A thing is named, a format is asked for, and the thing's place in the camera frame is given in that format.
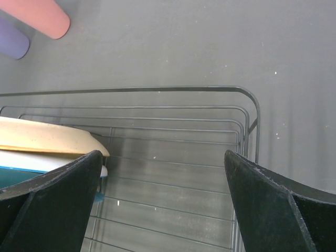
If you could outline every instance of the beige plate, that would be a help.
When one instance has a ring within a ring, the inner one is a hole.
[[[110,156],[88,131],[7,117],[0,117],[0,149],[68,154],[99,150]]]

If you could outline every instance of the gray floor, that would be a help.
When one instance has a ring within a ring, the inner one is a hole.
[[[0,57],[0,92],[242,86],[261,106],[260,164],[336,192],[333,1],[57,2],[72,20],[60,40],[4,15],[31,47]]]

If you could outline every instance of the metal bar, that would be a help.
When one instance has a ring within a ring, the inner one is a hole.
[[[107,245],[107,246],[111,246],[113,248],[119,248],[119,249],[122,249],[122,250],[125,250],[125,251],[135,252],[133,250],[122,248],[122,247],[119,247],[119,246],[116,246],[116,245],[113,245],[113,244],[109,244],[109,243],[104,243],[103,241],[95,240],[95,239],[92,239],[92,238],[84,237],[84,239],[90,240],[90,244],[91,244],[92,241],[94,241],[96,243],[101,243],[101,244],[104,244],[104,245]]]
[[[110,128],[110,127],[113,127],[113,128],[117,128],[117,129],[142,129],[142,130],[147,130],[147,129],[151,129],[151,130],[165,130],[165,131],[169,131],[169,130],[172,130],[172,131],[201,131],[201,132],[217,132],[217,131],[212,131],[212,130],[193,130],[193,129],[163,129],[163,128],[142,128],[142,127],[116,127],[116,126],[99,126],[99,125],[91,125],[91,126],[87,126],[87,125],[76,125],[76,124],[62,124],[62,125],[67,125],[67,126],[78,126],[78,127],[91,127],[91,128],[94,128],[94,127],[103,127],[103,128]],[[236,138],[240,138],[240,141],[237,141],[238,144],[240,145],[240,148],[243,149],[243,129],[241,128],[241,131],[240,131],[240,134],[235,131],[235,130],[219,130],[219,132],[221,133],[234,133],[236,134]],[[98,134],[98,133],[94,133],[94,132],[91,132],[95,135],[98,135],[98,136],[101,136],[101,137],[106,137],[106,138],[113,138],[114,136],[109,136],[109,135],[101,135],[101,134]],[[168,139],[143,139],[143,140],[156,140],[156,141],[172,141],[172,142],[187,142],[187,140],[168,140]],[[222,144],[222,145],[236,145],[236,144],[233,144],[233,143],[218,143],[218,144]]]
[[[105,159],[105,161],[104,161],[105,167],[107,167],[107,164],[108,164],[108,159]],[[101,182],[100,183],[100,187],[99,187],[99,192],[100,193],[102,192],[102,180],[103,180],[103,178],[100,181]],[[97,203],[97,209],[96,209],[96,216],[98,216],[99,206],[100,206],[100,203],[98,202]],[[97,224],[97,220],[94,219],[94,221],[93,221],[93,227],[92,227],[91,239],[93,239],[93,237],[94,237],[95,230],[96,230],[96,224]],[[89,252],[91,252],[91,248],[92,248],[92,241],[90,241],[90,244],[89,244]]]
[[[110,134],[109,135],[112,135],[114,134],[114,128],[110,128]],[[111,142],[112,142],[113,139],[109,138],[108,139],[108,143],[107,143],[107,148],[110,149],[110,146],[111,146]],[[108,161],[110,161],[109,158],[106,158],[106,164],[105,164],[105,167],[108,168]],[[105,187],[104,187],[104,191],[103,191],[103,194],[105,195],[106,194],[106,188],[107,188],[107,180],[109,179],[109,177],[107,176],[106,177],[106,183],[104,184]],[[99,213],[99,216],[102,215],[102,212],[103,212],[103,207],[101,207],[101,211]],[[99,223],[99,228],[102,226],[102,229],[104,230],[105,229],[105,226],[106,226],[106,223]]]
[[[245,115],[244,156],[248,158],[248,146],[249,146],[249,134],[250,134],[248,132],[248,127],[250,125],[250,116],[247,111],[246,113],[244,113],[244,115]]]
[[[179,87],[122,87],[122,88],[94,88],[94,89],[68,89],[68,90],[49,90],[16,93],[0,93],[0,97],[14,96],[40,96],[40,95],[70,95],[82,93],[121,93],[121,92],[238,92],[246,95],[255,103],[255,96],[245,88],[239,86],[179,86]]]
[[[179,235],[173,235],[173,234],[169,234],[169,233],[153,230],[153,229],[150,229],[150,228],[139,227],[139,226],[135,226],[135,225],[128,224],[128,223],[119,222],[119,221],[116,221],[116,220],[113,221],[111,219],[105,219],[105,218],[95,217],[95,216],[91,216],[91,215],[90,215],[90,217],[96,218],[96,219],[99,219],[99,220],[105,221],[105,222],[113,222],[113,223],[122,224],[122,225],[129,226],[129,227],[134,227],[134,228],[137,228],[137,229],[142,229],[142,230],[145,230],[145,231],[150,231],[150,232],[153,232],[153,233],[158,233],[158,234],[162,234],[162,235],[168,235],[168,236],[180,238],[180,239],[183,239],[183,240],[189,240],[191,242],[193,241],[193,242],[198,243],[198,244],[203,244],[203,245],[212,246],[212,247],[216,247],[216,248],[230,249],[230,248],[227,248],[227,247],[218,246],[218,245],[214,245],[214,244],[211,244],[211,243],[206,243],[206,242],[203,242],[203,241],[200,242],[199,240],[194,240],[194,239],[190,239],[190,238],[179,236]]]
[[[239,252],[243,252],[245,249],[244,249],[244,244],[243,244],[243,238],[242,238],[242,235],[240,234],[239,235]]]
[[[140,203],[140,202],[136,202],[136,201],[130,201],[128,199],[121,199],[121,198],[115,198],[115,197],[110,197],[110,196],[105,196],[105,198],[110,199],[110,200],[115,200],[115,201],[125,201],[125,202],[128,202],[128,203],[137,204],[137,205],[141,205],[141,206],[147,206],[147,207],[153,207],[153,208],[157,208],[157,209],[164,209],[164,210],[168,210],[168,211],[179,212],[179,213],[183,213],[183,214],[191,214],[191,215],[195,215],[195,216],[199,216],[199,217],[216,219],[216,220],[220,220],[220,221],[222,220],[222,221],[230,222],[230,223],[234,222],[231,219],[223,219],[223,218],[208,216],[208,215],[204,215],[204,214],[191,213],[191,212],[187,212],[187,211],[183,211],[183,210],[172,209],[172,208],[169,208],[169,207],[156,206],[156,205],[150,205],[150,204]]]
[[[29,109],[238,109],[244,114],[247,110],[240,106],[17,106],[5,105],[0,108],[0,114],[5,108],[29,108]]]
[[[236,213],[235,210],[233,210],[233,214],[232,214],[232,220],[233,220],[233,225],[231,227],[231,248],[234,252],[238,252],[236,250],[236,228],[237,228],[237,221],[236,221]]]
[[[239,230],[239,225],[238,225],[238,221],[236,219],[236,235],[235,235],[236,239],[235,239],[235,251],[236,252],[240,252],[240,230]]]
[[[251,133],[254,130],[254,128],[257,126],[257,124],[258,124],[258,120],[255,119],[253,123],[251,124],[250,128],[248,128],[248,133]]]
[[[204,164],[190,164],[190,163],[179,163],[179,162],[170,162],[165,160],[157,160],[157,159],[140,159],[140,158],[132,158],[126,156],[115,156],[111,155],[110,157],[114,157],[116,159],[128,159],[128,160],[139,160],[139,161],[153,161],[153,162],[160,162],[166,164],[177,164],[177,165],[187,165],[187,166],[196,166],[196,167],[203,167],[203,168],[217,168],[217,169],[224,169],[224,166],[216,166],[216,165],[204,165]]]
[[[232,145],[237,146],[238,143],[221,143],[221,142],[205,142],[205,141],[192,141],[192,140],[174,140],[174,139],[161,139],[161,138],[134,138],[129,136],[121,135],[102,135],[99,133],[91,132],[93,135],[101,136],[102,138],[122,138],[122,139],[133,139],[133,140],[148,140],[148,141],[163,141],[163,142],[183,142],[183,143],[202,143],[202,144],[216,144],[216,145]]]
[[[163,186],[174,187],[174,188],[182,188],[182,189],[188,189],[188,190],[199,191],[199,192],[205,192],[205,193],[214,193],[214,194],[230,195],[229,193],[224,193],[224,192],[218,192],[218,191],[211,191],[211,190],[197,189],[197,188],[188,187],[188,186],[170,185],[170,184],[164,184],[164,183],[159,183],[159,182],[152,182],[152,181],[146,181],[146,180],[138,180],[138,179],[128,178],[128,177],[113,176],[113,178],[117,178],[117,179],[121,179],[121,180],[132,180],[132,181],[141,182],[141,183],[146,183],[146,184],[163,185]]]
[[[71,125],[74,127],[86,127],[86,128],[115,128],[115,129],[131,129],[131,130],[163,130],[163,131],[190,131],[190,132],[208,132],[208,133],[234,133],[239,135],[239,132],[236,130],[205,130],[205,129],[170,129],[170,128],[151,128],[151,127],[128,127],[128,126],[115,126],[115,125],[86,125],[86,124],[62,124],[54,123],[56,125]]]
[[[240,128],[240,131],[244,131],[244,126],[242,123],[232,119],[196,119],[196,118],[149,118],[149,117],[74,117],[74,116],[66,116],[66,115],[52,115],[52,114],[35,114],[35,113],[23,113],[18,118],[22,118],[24,116],[32,116],[32,117],[53,117],[53,118],[72,118],[72,119],[120,119],[120,120],[153,120],[153,121],[194,121],[194,122],[230,122],[237,124]]]

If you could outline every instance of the stacked plates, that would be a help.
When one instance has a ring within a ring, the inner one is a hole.
[[[57,169],[93,150],[99,150],[105,157],[110,155],[88,131],[0,117],[0,188],[8,186],[8,181],[22,182]],[[15,171],[14,180],[9,178],[9,170]],[[103,166],[100,177],[107,174]]]

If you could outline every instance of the wire rack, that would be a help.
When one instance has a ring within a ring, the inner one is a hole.
[[[88,130],[110,151],[82,251],[242,251],[224,152],[258,162],[260,107],[241,87],[0,94],[0,115]]]

